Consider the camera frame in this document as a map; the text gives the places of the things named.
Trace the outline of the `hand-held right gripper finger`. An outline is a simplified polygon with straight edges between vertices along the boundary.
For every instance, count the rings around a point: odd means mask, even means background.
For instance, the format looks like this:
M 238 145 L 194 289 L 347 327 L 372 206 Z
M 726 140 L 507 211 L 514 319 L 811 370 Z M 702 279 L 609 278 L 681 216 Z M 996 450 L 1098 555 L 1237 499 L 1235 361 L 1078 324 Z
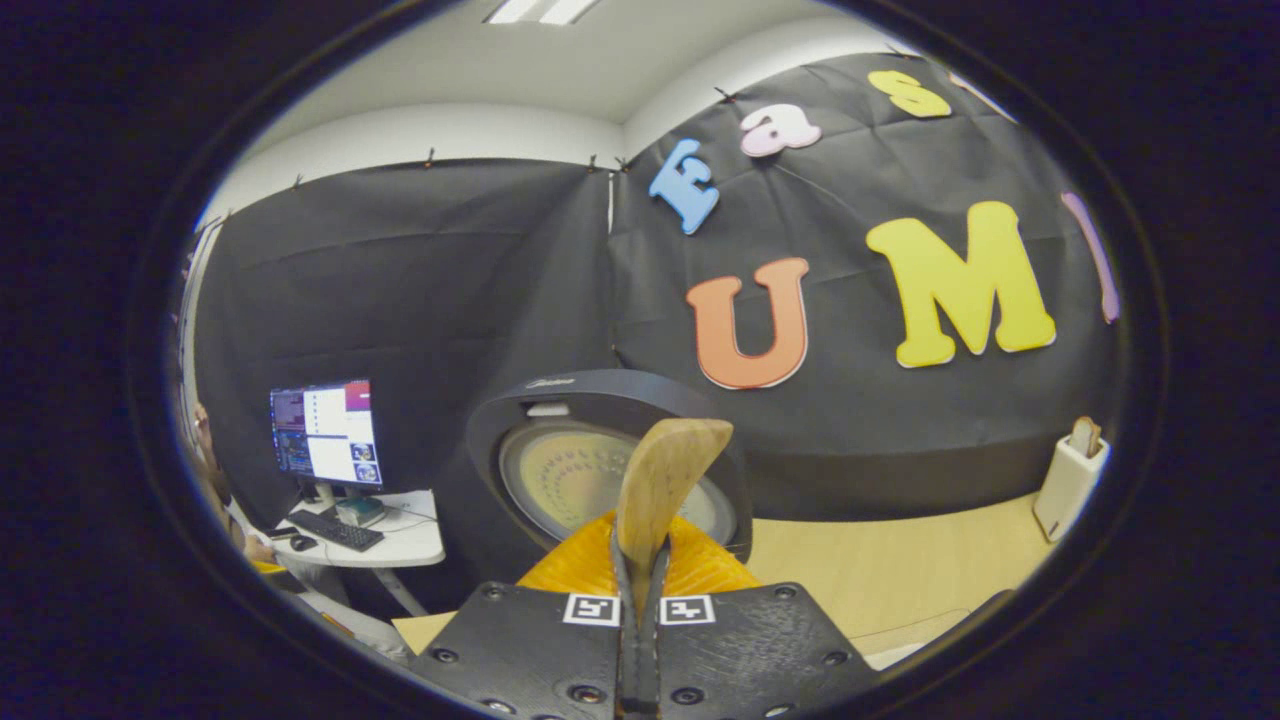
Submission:
M 641 628 L 612 512 L 513 584 L 481 584 L 411 661 L 430 689 L 502 719 L 630 719 Z
M 805 719 L 879 684 L 815 598 L 767 584 L 676 518 L 640 630 L 640 697 L 659 719 Z

